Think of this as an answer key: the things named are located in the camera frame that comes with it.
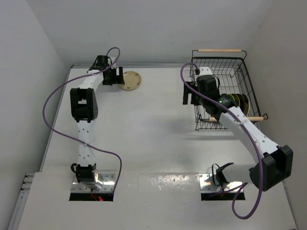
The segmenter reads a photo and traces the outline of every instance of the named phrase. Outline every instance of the round wooden plate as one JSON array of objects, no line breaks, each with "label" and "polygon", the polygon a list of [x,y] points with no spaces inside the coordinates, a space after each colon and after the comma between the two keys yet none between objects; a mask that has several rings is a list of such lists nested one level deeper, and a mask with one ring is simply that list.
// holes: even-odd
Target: round wooden plate
[{"label": "round wooden plate", "polygon": [[239,107],[240,107],[241,111],[243,112],[243,114],[246,115],[244,113],[244,111],[245,111],[244,97],[241,94],[239,94],[239,93],[237,93],[236,95],[238,96],[238,98],[240,100],[240,106]]},{"label": "round wooden plate", "polygon": [[234,99],[234,101],[238,104],[238,106],[240,107],[240,99],[239,99],[239,97],[238,97],[238,95],[236,95],[236,94],[231,94],[235,99]]},{"label": "round wooden plate", "polygon": [[120,88],[124,89],[124,90],[135,90],[136,88],[138,88],[141,84],[141,76],[140,74],[138,74],[135,71],[127,71],[124,72],[124,81],[125,84],[124,85],[119,85]]},{"label": "round wooden plate", "polygon": [[248,97],[245,95],[245,94],[242,94],[242,97],[244,99],[244,103],[245,103],[245,106],[244,106],[244,115],[247,116],[248,113],[249,113],[249,100],[248,100]]}]

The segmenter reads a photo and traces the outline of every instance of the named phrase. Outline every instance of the black wire basket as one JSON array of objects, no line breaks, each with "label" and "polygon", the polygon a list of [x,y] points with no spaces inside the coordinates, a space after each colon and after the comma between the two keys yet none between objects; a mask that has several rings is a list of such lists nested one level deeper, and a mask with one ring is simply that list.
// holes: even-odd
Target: black wire basket
[{"label": "black wire basket", "polygon": [[[236,53],[239,54],[239,57],[200,57],[201,52]],[[211,69],[217,83],[218,81],[220,82],[220,94],[245,94],[249,100],[249,113],[247,117],[250,117],[250,120],[254,120],[252,122],[260,129],[259,121],[268,119],[268,115],[262,115],[260,112],[248,69],[244,62],[246,56],[246,51],[241,50],[199,49],[192,51],[192,62],[195,63],[198,68],[208,67]],[[192,65],[189,76],[192,82],[195,82],[195,79],[198,77],[198,75],[195,74],[195,67]],[[195,130],[227,130],[227,127],[222,124],[210,121],[210,115],[206,113],[201,105],[195,105],[194,111],[196,121]]]}]

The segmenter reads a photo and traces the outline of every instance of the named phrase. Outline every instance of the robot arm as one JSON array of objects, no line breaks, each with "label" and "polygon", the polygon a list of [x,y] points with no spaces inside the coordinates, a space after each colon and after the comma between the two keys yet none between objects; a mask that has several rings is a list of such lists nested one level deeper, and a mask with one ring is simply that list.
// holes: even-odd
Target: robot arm
[{"label": "robot arm", "polygon": [[[216,86],[215,78],[212,76],[212,72],[208,67],[197,69],[196,74],[198,74],[199,77],[196,79],[197,84],[194,84],[193,88],[228,108],[239,118],[240,122],[236,121],[229,112],[224,111],[220,107],[203,98],[192,96],[192,101],[194,100],[197,104],[202,105],[208,114],[230,129],[230,131],[232,131],[247,148],[254,161],[258,162],[255,149],[242,128],[242,125],[244,125],[251,134],[262,158],[264,177],[263,191],[267,191],[274,185],[289,177],[292,168],[292,150],[287,145],[280,147],[277,143],[266,137],[244,116],[235,101],[233,101],[227,94],[221,95]],[[186,92],[185,89],[184,104],[187,102]],[[256,165],[236,165],[231,162],[218,168],[216,170],[215,178],[221,186],[229,182],[241,181],[253,183],[259,188],[259,166],[258,163]]]},{"label": "robot arm", "polygon": [[[77,122],[79,139],[90,144],[94,139],[94,123],[98,116],[98,105],[95,91],[99,84],[112,85],[124,84],[123,70],[119,67],[119,75],[115,65],[111,69],[101,73],[111,64],[114,59],[108,56],[98,56],[94,64],[88,70],[91,76],[85,78],[84,82],[70,91],[71,114]],[[95,183],[96,159],[92,149],[84,144],[79,144],[79,157],[71,170],[76,174],[77,181],[80,183]]]}]

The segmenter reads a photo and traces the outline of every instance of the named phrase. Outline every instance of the metal mounting plate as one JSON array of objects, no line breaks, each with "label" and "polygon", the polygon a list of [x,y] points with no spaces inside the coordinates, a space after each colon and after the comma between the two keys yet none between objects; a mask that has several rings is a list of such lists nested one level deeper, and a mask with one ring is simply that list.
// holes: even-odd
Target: metal mounting plate
[{"label": "metal mounting plate", "polygon": [[[201,200],[232,200],[239,189],[236,189],[223,195],[216,195],[213,197],[211,197],[210,195],[213,193],[220,192],[221,189],[226,192],[229,189],[242,185],[242,182],[230,182],[227,185],[223,186],[223,188],[221,186],[215,186],[213,183],[212,173],[200,173],[199,180],[201,189]],[[240,195],[237,199],[245,200],[243,190],[240,192]]]},{"label": "metal mounting plate", "polygon": [[91,190],[94,196],[100,196],[104,201],[113,201],[113,189],[115,185],[115,174],[96,173],[96,183],[78,183],[76,176],[73,177],[71,185],[71,201],[92,200]]}]

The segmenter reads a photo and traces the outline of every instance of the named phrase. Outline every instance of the white tabletop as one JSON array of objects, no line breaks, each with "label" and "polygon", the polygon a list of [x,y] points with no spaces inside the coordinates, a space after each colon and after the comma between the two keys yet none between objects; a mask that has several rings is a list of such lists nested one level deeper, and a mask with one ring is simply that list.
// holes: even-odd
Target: white tabletop
[{"label": "white tabletop", "polygon": [[[245,147],[229,131],[195,131],[192,105],[182,105],[179,68],[133,70],[142,77],[134,91],[100,86],[94,146],[118,153],[123,161],[114,202],[69,200],[78,144],[53,134],[42,172],[36,173],[19,225],[33,229],[271,229],[295,226],[279,183],[263,193],[258,210],[248,220],[237,219],[231,201],[201,201],[198,173],[213,163],[253,163]],[[69,78],[87,69],[72,69]],[[71,116],[69,91],[64,92],[55,129],[78,136]],[[95,152],[97,167],[117,173],[114,156]],[[257,188],[248,185],[246,201],[237,201],[242,215],[252,208]]]}]

